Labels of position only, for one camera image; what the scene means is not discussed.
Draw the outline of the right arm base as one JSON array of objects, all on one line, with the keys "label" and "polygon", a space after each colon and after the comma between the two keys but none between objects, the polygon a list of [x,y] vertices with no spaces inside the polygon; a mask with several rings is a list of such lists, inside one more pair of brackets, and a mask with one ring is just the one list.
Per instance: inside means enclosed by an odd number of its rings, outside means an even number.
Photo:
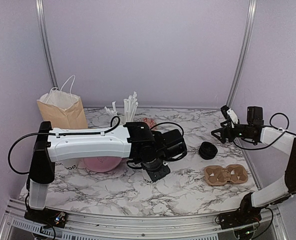
[{"label": "right arm base", "polygon": [[241,200],[238,209],[218,214],[215,218],[215,223],[220,225],[221,229],[225,230],[259,222],[262,219],[262,208],[252,206],[251,196],[252,193],[246,194]]}]

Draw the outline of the white paper coffee cup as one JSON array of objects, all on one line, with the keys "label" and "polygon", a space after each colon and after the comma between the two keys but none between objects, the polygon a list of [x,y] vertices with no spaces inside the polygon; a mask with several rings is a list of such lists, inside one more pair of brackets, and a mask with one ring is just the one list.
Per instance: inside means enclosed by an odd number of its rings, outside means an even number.
[{"label": "white paper coffee cup", "polygon": [[142,176],[143,181],[148,185],[155,185],[159,181],[157,173],[153,171],[143,170]]}]

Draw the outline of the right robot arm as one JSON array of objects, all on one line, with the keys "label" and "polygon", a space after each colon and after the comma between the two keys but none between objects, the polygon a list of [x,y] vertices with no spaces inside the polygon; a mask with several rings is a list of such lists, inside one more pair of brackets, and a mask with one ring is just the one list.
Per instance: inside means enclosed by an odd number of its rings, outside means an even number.
[{"label": "right robot arm", "polygon": [[221,107],[221,113],[225,121],[220,128],[211,132],[221,143],[234,143],[235,139],[244,139],[254,145],[253,148],[242,148],[244,151],[273,149],[277,156],[288,158],[285,171],[279,179],[245,195],[236,210],[219,216],[222,223],[236,220],[240,224],[246,224],[259,218],[262,209],[280,204],[296,195],[296,133],[289,131],[287,127],[265,124],[263,109],[259,106],[247,108],[246,124],[240,123],[236,113],[227,105]]}]

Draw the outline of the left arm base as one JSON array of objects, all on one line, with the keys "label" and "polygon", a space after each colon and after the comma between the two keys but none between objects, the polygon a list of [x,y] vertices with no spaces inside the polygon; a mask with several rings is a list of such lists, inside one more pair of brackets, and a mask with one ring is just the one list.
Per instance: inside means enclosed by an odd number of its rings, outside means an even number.
[{"label": "left arm base", "polygon": [[24,214],[26,220],[58,228],[65,227],[67,217],[66,212],[49,208],[43,210],[29,209]]}]

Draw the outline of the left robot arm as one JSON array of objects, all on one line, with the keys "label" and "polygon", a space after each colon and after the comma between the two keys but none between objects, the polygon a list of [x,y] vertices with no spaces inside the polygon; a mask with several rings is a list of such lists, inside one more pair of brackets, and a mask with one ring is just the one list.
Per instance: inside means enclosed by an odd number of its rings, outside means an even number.
[{"label": "left robot arm", "polygon": [[93,157],[117,157],[135,164],[156,182],[170,173],[168,163],[187,155],[184,130],[154,131],[145,122],[117,123],[109,128],[61,129],[49,121],[39,131],[22,136],[15,143],[35,136],[28,175],[24,218],[41,224],[63,227],[67,213],[45,206],[48,186],[54,181],[56,162]]}]

